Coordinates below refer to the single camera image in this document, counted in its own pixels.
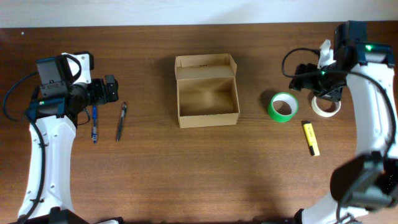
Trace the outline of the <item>beige masking tape roll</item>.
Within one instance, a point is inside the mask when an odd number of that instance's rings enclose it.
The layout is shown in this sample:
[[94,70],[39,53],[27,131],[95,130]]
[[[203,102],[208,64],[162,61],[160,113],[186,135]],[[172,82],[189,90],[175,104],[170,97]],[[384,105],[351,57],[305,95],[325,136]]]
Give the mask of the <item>beige masking tape roll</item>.
[[312,106],[312,110],[319,116],[323,117],[323,118],[330,118],[334,115],[336,115],[340,109],[341,109],[341,102],[340,101],[335,101],[332,102],[329,108],[322,108],[319,105],[320,102],[320,98],[317,98],[316,96],[314,96],[311,100],[311,106]]

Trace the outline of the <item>green tape roll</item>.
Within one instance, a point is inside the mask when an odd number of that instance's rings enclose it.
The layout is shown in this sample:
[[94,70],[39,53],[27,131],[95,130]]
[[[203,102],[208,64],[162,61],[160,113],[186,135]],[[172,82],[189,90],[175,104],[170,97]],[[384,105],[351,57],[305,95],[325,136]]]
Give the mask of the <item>green tape roll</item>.
[[267,112],[272,120],[278,123],[285,123],[295,116],[298,108],[298,101],[293,95],[287,92],[280,92],[271,98],[267,106]]

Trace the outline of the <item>yellow highlighter marker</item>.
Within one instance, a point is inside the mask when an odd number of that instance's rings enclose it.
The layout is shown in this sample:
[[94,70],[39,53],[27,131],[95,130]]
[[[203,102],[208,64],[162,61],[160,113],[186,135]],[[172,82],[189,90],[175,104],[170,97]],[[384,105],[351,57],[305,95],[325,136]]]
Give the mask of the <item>yellow highlighter marker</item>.
[[309,121],[303,121],[303,130],[305,133],[305,137],[307,139],[308,147],[312,156],[319,156],[320,151],[318,148],[317,139],[315,136],[315,132],[312,126],[312,123]]

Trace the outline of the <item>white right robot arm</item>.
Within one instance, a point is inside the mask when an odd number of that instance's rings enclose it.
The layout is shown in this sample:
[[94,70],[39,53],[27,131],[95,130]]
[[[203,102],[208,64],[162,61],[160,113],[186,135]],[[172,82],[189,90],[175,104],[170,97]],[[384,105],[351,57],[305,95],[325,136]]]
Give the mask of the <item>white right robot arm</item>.
[[367,24],[340,24],[333,40],[315,51],[317,64],[300,64],[289,87],[339,102],[347,87],[356,122],[355,157],[335,169],[329,193],[299,210],[295,223],[355,223],[397,205],[397,111],[392,48],[368,41]]

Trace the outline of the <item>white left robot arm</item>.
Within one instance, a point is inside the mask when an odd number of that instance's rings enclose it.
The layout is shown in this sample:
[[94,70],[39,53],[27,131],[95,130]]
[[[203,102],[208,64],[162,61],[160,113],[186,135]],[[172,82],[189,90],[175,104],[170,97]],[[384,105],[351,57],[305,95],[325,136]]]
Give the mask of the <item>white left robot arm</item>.
[[94,56],[89,52],[62,53],[36,65],[41,84],[25,111],[32,153],[19,223],[45,217],[53,208],[73,211],[70,169],[78,115],[88,106],[119,99],[113,75],[91,78]]

